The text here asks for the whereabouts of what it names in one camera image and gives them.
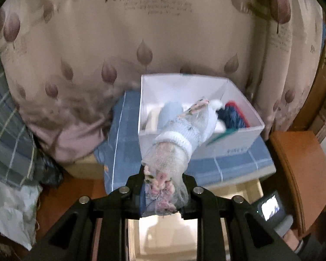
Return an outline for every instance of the red object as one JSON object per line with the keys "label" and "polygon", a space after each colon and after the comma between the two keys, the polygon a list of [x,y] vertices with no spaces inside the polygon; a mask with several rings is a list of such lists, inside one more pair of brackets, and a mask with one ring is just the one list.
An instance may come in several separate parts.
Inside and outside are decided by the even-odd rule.
{"label": "red object", "polygon": [[246,120],[242,110],[240,110],[240,108],[238,107],[237,103],[235,103],[234,101],[229,101],[226,103],[225,107],[227,106],[231,106],[233,108],[235,108],[235,110],[237,111],[237,113],[239,114],[239,116],[243,119],[244,123],[246,124],[246,127],[249,128],[249,122]]}

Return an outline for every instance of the open box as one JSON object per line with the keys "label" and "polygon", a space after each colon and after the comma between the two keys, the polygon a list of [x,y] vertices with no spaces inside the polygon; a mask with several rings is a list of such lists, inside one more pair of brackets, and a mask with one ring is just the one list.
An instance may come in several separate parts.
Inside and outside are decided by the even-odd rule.
{"label": "open box", "polygon": [[163,107],[168,101],[179,101],[184,107],[191,106],[202,98],[221,99],[224,104],[235,101],[250,127],[227,130],[223,134],[214,132],[197,148],[191,159],[214,158],[246,152],[260,135],[264,123],[233,82],[224,77],[154,74],[141,77],[138,126],[141,155],[146,154],[154,139],[159,135],[157,131],[145,131],[148,115],[153,108]]}

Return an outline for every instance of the green plaid cloth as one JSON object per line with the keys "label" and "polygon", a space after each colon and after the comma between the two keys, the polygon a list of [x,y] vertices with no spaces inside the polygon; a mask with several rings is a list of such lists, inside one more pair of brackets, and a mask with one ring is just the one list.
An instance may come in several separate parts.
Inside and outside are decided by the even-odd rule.
{"label": "green plaid cloth", "polygon": [[32,134],[17,112],[0,60],[0,181],[16,188],[32,183],[36,159]]}

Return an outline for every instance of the blue plaid cloth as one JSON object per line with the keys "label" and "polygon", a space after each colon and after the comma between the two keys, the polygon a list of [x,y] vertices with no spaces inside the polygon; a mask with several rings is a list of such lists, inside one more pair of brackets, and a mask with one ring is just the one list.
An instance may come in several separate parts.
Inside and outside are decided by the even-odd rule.
{"label": "blue plaid cloth", "polygon": [[[108,139],[94,151],[96,159],[109,169],[104,174],[107,193],[124,186],[129,176],[137,174],[141,166],[138,138],[140,92],[127,91],[115,105],[114,119]],[[261,137],[246,153],[191,160],[186,174],[193,176],[200,186],[241,183],[275,172],[273,160]]]}
{"label": "blue plaid cloth", "polygon": [[17,112],[0,60],[0,181],[15,188],[32,183],[36,158],[32,134]]}

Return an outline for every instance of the metal screw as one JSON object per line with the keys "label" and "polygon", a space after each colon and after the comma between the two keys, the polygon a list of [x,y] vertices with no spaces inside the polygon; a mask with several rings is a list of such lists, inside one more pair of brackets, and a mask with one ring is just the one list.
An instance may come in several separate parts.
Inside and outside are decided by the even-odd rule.
{"label": "metal screw", "polygon": [[204,189],[200,186],[196,186],[194,189],[193,189],[193,192],[196,193],[196,194],[202,194],[204,191]]}
{"label": "metal screw", "polygon": [[240,195],[236,195],[235,197],[233,197],[233,200],[235,203],[241,204],[244,202],[244,198]]}
{"label": "metal screw", "polygon": [[78,201],[81,203],[81,204],[87,204],[89,202],[89,197],[88,196],[82,196]]}
{"label": "metal screw", "polygon": [[125,194],[128,193],[130,191],[128,186],[121,186],[120,187],[120,193]]}

